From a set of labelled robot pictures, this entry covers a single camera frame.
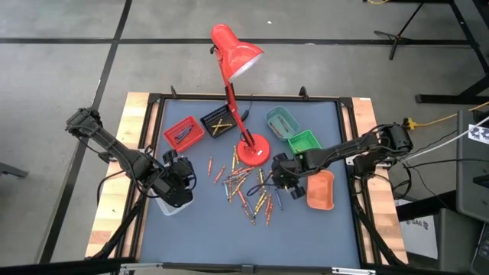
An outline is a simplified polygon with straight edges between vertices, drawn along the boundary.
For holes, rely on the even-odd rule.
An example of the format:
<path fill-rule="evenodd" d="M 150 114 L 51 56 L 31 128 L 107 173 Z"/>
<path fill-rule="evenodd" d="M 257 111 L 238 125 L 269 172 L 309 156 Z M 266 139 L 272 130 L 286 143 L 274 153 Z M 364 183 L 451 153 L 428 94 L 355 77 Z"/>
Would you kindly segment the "teal plastic basket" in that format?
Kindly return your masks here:
<path fill-rule="evenodd" d="M 285 122 L 290 127 L 290 132 L 286 132 L 280 123 L 278 116 L 282 116 Z M 266 115 L 267 126 L 271 129 L 269 123 L 271 122 L 283 135 L 283 138 L 276 136 L 280 141 L 288 141 L 292 136 L 296 135 L 300 131 L 300 124 L 295 117 L 289 112 L 289 110 L 282 105 L 278 105 L 272 108 Z"/>

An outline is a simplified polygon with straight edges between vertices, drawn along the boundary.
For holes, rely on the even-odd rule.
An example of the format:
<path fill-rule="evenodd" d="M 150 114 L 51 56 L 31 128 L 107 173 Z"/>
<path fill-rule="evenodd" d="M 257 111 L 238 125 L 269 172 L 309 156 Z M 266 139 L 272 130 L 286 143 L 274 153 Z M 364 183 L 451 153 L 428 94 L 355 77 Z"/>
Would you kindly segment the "white cardboard box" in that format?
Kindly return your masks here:
<path fill-rule="evenodd" d="M 400 228 L 407 252 L 438 258 L 435 219 L 432 216 L 401 222 Z"/>

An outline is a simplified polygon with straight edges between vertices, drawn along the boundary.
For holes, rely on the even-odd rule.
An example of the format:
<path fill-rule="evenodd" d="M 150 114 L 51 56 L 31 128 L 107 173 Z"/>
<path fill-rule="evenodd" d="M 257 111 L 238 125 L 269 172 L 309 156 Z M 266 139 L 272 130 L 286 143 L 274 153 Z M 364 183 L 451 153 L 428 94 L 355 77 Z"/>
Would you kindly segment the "red desk lamp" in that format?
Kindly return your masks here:
<path fill-rule="evenodd" d="M 270 157 L 270 143 L 263 135 L 252 134 L 245 127 L 239 115 L 232 81 L 256 64 L 264 52 L 254 44 L 239 40 L 227 24 L 214 25 L 210 37 L 225 84 L 226 102 L 241 132 L 236 146 L 238 159 L 250 167 L 259 167 Z"/>

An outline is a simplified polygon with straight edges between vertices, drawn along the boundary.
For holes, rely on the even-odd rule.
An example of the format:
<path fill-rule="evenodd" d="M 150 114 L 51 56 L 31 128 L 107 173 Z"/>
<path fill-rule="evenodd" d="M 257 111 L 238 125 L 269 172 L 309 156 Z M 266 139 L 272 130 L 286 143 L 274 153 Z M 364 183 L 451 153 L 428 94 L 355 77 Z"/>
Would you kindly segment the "black tripod stand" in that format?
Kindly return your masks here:
<path fill-rule="evenodd" d="M 405 40 L 405 38 L 403 38 L 403 32 L 410 25 L 411 21 L 416 17 L 416 15 L 418 14 L 421 7 L 423 7 L 425 5 L 426 0 L 416 0 L 416 2 L 419 2 L 419 5 L 415 9 L 415 11 L 410 15 L 409 19 L 406 21 L 406 23 L 402 26 L 402 28 L 399 30 L 399 32 L 397 34 L 390 34 L 390 33 L 378 31 L 378 30 L 374 31 L 374 34 L 376 34 L 378 36 L 384 36 L 384 37 L 386 37 L 392 41 L 392 46 L 390 49 L 388 60 L 394 59 L 395 53 L 397 51 L 397 47 L 400 45 L 401 42 L 403 42 Z"/>

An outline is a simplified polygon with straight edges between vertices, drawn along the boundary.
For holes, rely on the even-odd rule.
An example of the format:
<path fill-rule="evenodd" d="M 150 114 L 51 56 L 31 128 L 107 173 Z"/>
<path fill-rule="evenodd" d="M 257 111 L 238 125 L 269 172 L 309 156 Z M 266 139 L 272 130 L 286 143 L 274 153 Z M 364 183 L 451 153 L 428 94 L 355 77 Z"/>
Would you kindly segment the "dark grey box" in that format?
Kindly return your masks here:
<path fill-rule="evenodd" d="M 469 273 L 483 223 L 450 209 L 436 216 L 438 270 Z"/>

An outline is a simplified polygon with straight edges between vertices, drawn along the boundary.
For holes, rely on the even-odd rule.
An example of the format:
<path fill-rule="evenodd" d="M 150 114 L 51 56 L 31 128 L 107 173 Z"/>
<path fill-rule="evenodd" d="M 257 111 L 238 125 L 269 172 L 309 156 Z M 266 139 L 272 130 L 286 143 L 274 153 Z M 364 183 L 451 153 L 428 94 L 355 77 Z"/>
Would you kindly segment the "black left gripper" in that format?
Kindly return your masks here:
<path fill-rule="evenodd" d="M 167 204 L 180 207 L 193 200 L 190 181 L 196 183 L 193 165 L 188 159 L 177 159 L 176 150 L 171 149 L 163 154 L 163 162 L 171 163 L 154 181 L 154 192 Z"/>

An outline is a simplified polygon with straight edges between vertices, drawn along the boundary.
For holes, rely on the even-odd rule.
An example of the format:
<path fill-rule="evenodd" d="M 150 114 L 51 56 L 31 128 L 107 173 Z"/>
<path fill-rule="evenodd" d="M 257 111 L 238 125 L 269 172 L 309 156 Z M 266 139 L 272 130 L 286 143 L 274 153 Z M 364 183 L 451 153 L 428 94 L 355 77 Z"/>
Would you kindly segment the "clear plastic bin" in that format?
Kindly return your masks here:
<path fill-rule="evenodd" d="M 158 207 L 160 208 L 160 210 L 162 211 L 162 213 L 165 216 L 175 215 L 193 203 L 193 200 L 190 200 L 189 202 L 187 202 L 187 203 L 183 204 L 182 206 L 176 208 L 176 207 L 173 207 L 173 206 L 167 204 L 165 201 L 163 201 L 162 198 L 157 196 L 155 192 L 150 191 L 150 195 L 154 197 L 154 200 L 156 201 Z"/>

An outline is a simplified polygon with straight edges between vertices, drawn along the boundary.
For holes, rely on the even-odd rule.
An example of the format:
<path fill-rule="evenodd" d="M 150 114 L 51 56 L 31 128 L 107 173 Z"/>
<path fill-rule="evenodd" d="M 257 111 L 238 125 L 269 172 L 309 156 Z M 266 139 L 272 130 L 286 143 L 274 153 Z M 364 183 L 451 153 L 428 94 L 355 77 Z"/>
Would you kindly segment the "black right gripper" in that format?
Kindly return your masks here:
<path fill-rule="evenodd" d="M 289 158 L 286 153 L 279 153 L 273 156 L 272 180 L 275 186 L 280 189 L 293 187 L 290 192 L 293 199 L 298 199 L 306 195 L 303 186 L 298 186 L 299 178 L 308 176 L 312 173 L 303 159 L 302 154 L 294 155 Z"/>

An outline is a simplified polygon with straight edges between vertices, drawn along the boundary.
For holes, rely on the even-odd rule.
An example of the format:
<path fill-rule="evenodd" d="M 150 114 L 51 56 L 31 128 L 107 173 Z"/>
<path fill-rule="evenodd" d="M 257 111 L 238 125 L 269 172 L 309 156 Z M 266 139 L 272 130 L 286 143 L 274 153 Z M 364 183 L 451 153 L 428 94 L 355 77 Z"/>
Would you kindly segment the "black keyboard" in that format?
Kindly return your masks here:
<path fill-rule="evenodd" d="M 489 223 L 485 223 L 469 270 L 474 275 L 489 275 Z"/>

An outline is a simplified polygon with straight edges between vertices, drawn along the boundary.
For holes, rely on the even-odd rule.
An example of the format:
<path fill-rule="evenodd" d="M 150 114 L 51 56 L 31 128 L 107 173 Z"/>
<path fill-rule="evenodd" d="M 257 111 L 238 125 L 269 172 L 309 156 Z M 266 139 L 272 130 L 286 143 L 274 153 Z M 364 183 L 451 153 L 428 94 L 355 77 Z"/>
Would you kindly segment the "black desk frame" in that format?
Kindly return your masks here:
<path fill-rule="evenodd" d="M 489 90 L 489 63 L 484 58 L 484 55 L 476 42 L 474 35 L 472 34 L 468 23 L 463 18 L 460 9 L 455 4 L 455 0 L 449 0 L 450 7 L 455 15 L 455 18 L 460 25 L 469 46 L 474 51 L 478 62 L 480 63 L 484 76 L 469 86 L 467 89 L 461 91 L 457 95 L 430 95 L 430 94 L 417 94 L 415 95 L 415 101 L 419 104 L 446 104 L 446 105 L 476 105 L 489 101 L 489 95 L 481 96 L 482 92 Z"/>

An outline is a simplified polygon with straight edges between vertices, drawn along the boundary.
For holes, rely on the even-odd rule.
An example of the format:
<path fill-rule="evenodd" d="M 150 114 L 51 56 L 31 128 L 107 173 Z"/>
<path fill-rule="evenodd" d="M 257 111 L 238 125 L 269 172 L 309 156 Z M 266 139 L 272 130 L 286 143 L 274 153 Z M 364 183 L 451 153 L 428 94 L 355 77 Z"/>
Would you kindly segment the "blue-grey table mat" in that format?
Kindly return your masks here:
<path fill-rule="evenodd" d="M 188 116 L 198 121 L 223 104 L 170 100 L 164 113 L 162 131 Z M 292 156 L 287 142 L 280 141 L 267 126 L 265 115 L 278 105 L 289 110 L 299 122 L 301 131 L 310 130 L 322 148 L 342 142 L 332 102 L 314 102 L 304 107 L 292 102 L 252 103 L 250 115 L 244 123 L 251 133 L 261 134 L 270 142 L 270 159 L 261 168 L 265 173 L 271 170 L 274 155 L 286 153 L 288 157 Z M 156 201 L 150 200 L 142 260 L 224 264 L 250 259 L 259 264 L 313 266 L 337 260 L 346 267 L 356 267 L 358 259 L 354 255 L 356 246 L 350 240 L 349 215 L 352 211 L 344 162 L 338 161 L 329 166 L 335 176 L 332 210 L 312 209 L 305 196 L 293 199 L 287 191 L 281 190 L 281 211 L 272 187 L 274 208 L 270 224 L 265 225 L 265 203 L 253 226 L 241 208 L 239 195 L 235 194 L 229 204 L 222 186 L 223 178 L 231 172 L 233 146 L 238 143 L 239 135 L 237 128 L 216 139 L 205 133 L 199 142 L 180 154 L 189 158 L 196 171 L 193 203 L 175 215 L 165 216 Z M 208 177 L 211 156 L 212 172 Z M 214 183 L 223 165 L 226 165 L 225 172 Z"/>

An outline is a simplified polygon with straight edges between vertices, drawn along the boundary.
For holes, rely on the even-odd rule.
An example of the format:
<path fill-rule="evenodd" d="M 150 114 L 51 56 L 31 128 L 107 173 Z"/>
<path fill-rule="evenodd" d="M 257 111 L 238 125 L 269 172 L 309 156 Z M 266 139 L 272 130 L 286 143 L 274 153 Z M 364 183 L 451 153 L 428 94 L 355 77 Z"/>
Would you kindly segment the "white printed marker sheet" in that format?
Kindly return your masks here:
<path fill-rule="evenodd" d="M 489 128 L 476 126 L 476 125 L 469 125 L 468 138 L 473 141 L 477 141 L 489 145 Z"/>

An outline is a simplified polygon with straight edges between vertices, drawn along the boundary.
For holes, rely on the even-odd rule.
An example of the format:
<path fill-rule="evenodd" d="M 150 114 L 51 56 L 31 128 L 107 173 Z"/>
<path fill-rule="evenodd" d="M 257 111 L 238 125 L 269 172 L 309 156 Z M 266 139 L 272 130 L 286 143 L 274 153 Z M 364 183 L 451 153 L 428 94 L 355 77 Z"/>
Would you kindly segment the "grey metal bracket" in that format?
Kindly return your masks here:
<path fill-rule="evenodd" d="M 17 178 L 26 178 L 28 174 L 28 171 L 0 162 L 0 176 L 11 175 L 16 176 Z"/>

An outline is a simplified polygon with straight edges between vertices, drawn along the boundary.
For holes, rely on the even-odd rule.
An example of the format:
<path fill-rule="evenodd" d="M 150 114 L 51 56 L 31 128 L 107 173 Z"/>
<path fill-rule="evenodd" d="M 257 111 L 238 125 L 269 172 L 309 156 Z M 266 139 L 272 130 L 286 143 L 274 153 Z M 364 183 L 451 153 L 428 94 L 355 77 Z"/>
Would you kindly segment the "orange plastic bin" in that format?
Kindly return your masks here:
<path fill-rule="evenodd" d="M 310 208 L 322 211 L 334 208 L 334 179 L 334 174 L 328 170 L 307 177 L 306 202 Z"/>

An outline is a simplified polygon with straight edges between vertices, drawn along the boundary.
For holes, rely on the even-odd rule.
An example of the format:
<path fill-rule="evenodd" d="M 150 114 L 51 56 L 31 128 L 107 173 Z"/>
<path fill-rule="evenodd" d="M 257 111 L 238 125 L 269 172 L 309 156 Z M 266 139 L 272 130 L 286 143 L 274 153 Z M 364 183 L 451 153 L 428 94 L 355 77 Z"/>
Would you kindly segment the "black mesh basket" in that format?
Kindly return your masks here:
<path fill-rule="evenodd" d="M 218 129 L 217 133 L 215 136 L 212 136 L 213 130 L 211 129 L 212 125 L 217 125 L 219 122 L 219 119 L 222 118 L 222 124 L 234 124 L 235 126 L 237 125 L 233 114 L 231 113 L 229 107 L 227 105 L 223 105 L 216 110 L 210 112 L 207 115 L 204 115 L 203 117 L 200 118 L 200 121 L 204 128 L 207 130 L 207 132 L 211 135 L 212 138 L 217 138 L 223 135 L 224 133 L 230 131 L 233 129 L 235 126 L 231 126 L 226 129 Z"/>

